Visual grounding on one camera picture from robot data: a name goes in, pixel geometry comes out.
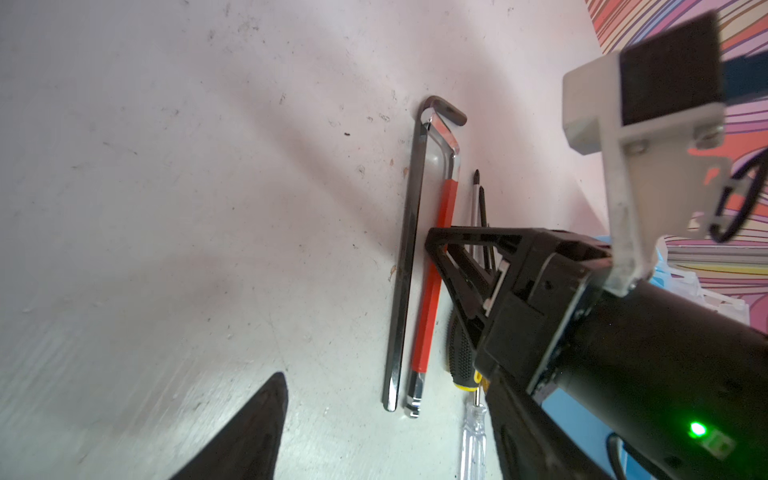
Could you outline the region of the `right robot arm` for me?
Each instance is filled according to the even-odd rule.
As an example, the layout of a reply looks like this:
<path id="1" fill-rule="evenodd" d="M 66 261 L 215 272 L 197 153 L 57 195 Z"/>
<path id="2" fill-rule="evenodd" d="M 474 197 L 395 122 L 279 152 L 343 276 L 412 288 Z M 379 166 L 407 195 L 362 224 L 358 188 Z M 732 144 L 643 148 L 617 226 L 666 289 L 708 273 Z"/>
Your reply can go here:
<path id="1" fill-rule="evenodd" d="M 767 337 L 646 281 L 608 291 L 611 247 L 536 228 L 433 228 L 425 248 L 489 382 L 507 479 L 602 479 L 547 415 L 567 392 L 660 479 L 767 475 Z"/>

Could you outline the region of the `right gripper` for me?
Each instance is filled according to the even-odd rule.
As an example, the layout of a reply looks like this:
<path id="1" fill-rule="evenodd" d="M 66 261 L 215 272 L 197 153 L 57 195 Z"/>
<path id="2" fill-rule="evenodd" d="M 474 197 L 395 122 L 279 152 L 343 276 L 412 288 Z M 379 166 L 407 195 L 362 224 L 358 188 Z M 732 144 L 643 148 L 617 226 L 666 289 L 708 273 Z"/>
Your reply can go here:
<path id="1" fill-rule="evenodd" d="M 473 250 L 507 262 L 501 278 Z M 608 479 L 529 395 L 576 313 L 600 297 L 609 243 L 562 230 L 449 227 L 429 230 L 426 252 L 476 348 L 502 477 Z M 495 294 L 490 313 L 485 303 Z"/>

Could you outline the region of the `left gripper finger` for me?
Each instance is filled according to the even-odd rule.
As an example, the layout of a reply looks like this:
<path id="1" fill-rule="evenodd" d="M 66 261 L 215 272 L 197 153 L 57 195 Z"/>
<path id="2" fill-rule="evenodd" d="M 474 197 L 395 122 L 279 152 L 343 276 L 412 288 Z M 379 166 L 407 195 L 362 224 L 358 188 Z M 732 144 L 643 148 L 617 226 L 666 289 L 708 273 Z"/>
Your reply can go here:
<path id="1" fill-rule="evenodd" d="M 175 479 L 272 479 L 289 403 L 282 372 L 274 373 Z"/>

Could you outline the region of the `blue plastic tool box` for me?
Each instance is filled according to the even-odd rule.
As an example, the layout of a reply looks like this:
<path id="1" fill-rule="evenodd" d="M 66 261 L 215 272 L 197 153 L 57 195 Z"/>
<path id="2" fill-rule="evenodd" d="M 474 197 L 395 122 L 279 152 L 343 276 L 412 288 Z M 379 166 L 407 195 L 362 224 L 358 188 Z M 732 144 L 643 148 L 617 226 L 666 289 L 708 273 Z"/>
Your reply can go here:
<path id="1" fill-rule="evenodd" d="M 652 285 L 738 323 L 750 324 L 749 307 L 744 300 L 707 290 L 697 274 L 672 266 L 664 240 L 657 242 L 656 253 L 658 261 L 650 279 Z M 615 476 L 606 450 L 606 438 L 612 430 L 604 422 L 561 389 L 552 388 L 542 407 L 591 460 L 610 477 Z"/>

